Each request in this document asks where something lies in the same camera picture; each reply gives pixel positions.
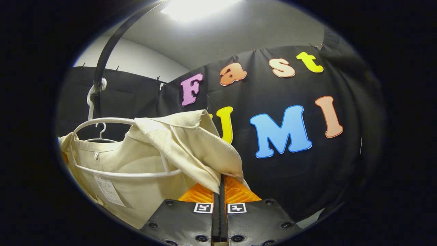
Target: cream fabric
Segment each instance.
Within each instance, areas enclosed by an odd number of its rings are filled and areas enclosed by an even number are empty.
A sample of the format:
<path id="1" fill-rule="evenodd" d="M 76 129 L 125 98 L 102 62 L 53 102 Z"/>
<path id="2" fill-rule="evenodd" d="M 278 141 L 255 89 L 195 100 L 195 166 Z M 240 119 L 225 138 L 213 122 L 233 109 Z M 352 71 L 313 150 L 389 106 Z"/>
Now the cream fabric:
<path id="1" fill-rule="evenodd" d="M 164 199 L 178 199 L 195 183 L 219 193 L 220 174 L 243 179 L 241 158 L 235 148 L 219 137 L 206 110 L 181 112 L 162 118 L 135 118 L 122 142 L 94 143 L 74 136 L 73 152 L 78 165 L 105 172 L 164 172 L 163 154 L 170 170 L 182 173 L 159 178 L 110 177 L 126 207 L 109 202 L 94 174 L 73 166 L 69 152 L 72 133 L 59 138 L 68 168 L 85 193 L 96 203 L 135 228 L 141 228 Z M 100 161 L 94 159 L 99 152 Z"/>

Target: ceiling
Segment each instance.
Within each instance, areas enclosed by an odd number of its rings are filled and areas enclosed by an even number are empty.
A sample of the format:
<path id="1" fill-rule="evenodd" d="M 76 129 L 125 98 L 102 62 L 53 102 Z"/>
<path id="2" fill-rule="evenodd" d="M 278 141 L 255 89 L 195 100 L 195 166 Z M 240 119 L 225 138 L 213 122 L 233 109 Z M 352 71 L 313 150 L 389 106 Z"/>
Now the ceiling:
<path id="1" fill-rule="evenodd" d="M 122 38 L 151 48 L 189 70 L 252 49 L 323 41 L 320 22 L 277 0 L 240 1 L 189 23 L 161 13 L 168 3 L 146 13 Z M 104 35 L 111 36 L 121 24 Z"/>

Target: care label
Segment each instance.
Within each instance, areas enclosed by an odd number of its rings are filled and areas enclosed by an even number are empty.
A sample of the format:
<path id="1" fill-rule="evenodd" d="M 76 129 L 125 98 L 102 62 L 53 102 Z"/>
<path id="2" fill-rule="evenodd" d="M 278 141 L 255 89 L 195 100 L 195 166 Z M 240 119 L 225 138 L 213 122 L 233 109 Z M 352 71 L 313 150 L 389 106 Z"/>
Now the care label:
<path id="1" fill-rule="evenodd" d="M 103 177 L 98 174 L 94 174 L 94 178 L 99 185 L 100 190 L 106 199 L 114 204 L 125 207 L 117 192 L 115 191 L 114 185 L 108 177 Z"/>
<path id="2" fill-rule="evenodd" d="M 100 161 L 100 153 L 99 152 L 94 152 L 94 160 L 95 161 Z"/>

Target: black fabric backdrop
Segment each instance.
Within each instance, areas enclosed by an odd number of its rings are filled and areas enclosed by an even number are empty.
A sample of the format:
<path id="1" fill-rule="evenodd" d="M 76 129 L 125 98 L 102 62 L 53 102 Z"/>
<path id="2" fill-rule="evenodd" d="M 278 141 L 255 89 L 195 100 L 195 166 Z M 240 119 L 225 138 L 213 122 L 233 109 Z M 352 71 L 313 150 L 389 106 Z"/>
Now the black fabric backdrop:
<path id="1" fill-rule="evenodd" d="M 322 73 L 313 73 L 296 59 L 301 52 L 313 55 Z M 268 61 L 286 59 L 296 71 L 293 77 L 277 77 Z M 247 76 L 231 85 L 220 84 L 220 70 L 240 63 Z M 92 85 L 94 68 L 75 67 L 66 78 L 59 103 L 58 134 L 72 132 L 87 120 L 86 96 Z M 198 73 L 196 102 L 182 107 L 180 83 Z M 106 70 L 108 85 L 101 93 L 102 117 L 162 117 L 177 112 L 207 109 L 222 135 L 218 109 L 232 106 L 232 145 L 241 155 L 246 181 L 262 199 L 274 198 L 294 220 L 301 220 L 329 205 L 329 212 L 354 185 L 371 174 L 383 146 L 384 106 L 379 82 L 360 57 L 335 33 L 326 29 L 321 51 L 311 46 L 285 46 L 248 51 L 209 63 L 180 76 L 159 90 L 154 79 L 126 72 Z M 326 123 L 315 100 L 334 98 L 334 108 L 343 132 L 325 137 Z M 267 113 L 281 126 L 284 111 L 293 105 L 304 107 L 303 119 L 312 147 L 305 151 L 256 158 L 257 132 L 251 117 Z M 88 126 L 79 132 L 80 139 L 98 137 L 98 130 Z M 103 138 L 121 141 L 129 126 L 107 124 Z M 361 137 L 363 150 L 360 155 Z"/>

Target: blue letter m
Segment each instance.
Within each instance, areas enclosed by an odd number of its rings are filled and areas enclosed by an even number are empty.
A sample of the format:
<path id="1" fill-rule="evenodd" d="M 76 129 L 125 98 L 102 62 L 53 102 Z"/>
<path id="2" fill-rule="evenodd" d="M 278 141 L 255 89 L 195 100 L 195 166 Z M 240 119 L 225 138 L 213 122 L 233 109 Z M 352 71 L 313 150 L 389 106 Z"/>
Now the blue letter m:
<path id="1" fill-rule="evenodd" d="M 269 140 L 282 154 L 291 137 L 291 144 L 288 147 L 290 152 L 298 152 L 311 148 L 312 143 L 308 140 L 303 122 L 303 107 L 300 105 L 288 107 L 284 112 L 282 126 L 279 127 L 268 114 L 259 114 L 250 119 L 258 134 L 259 151 L 255 154 L 257 158 L 273 156 L 273 150 L 269 148 Z"/>

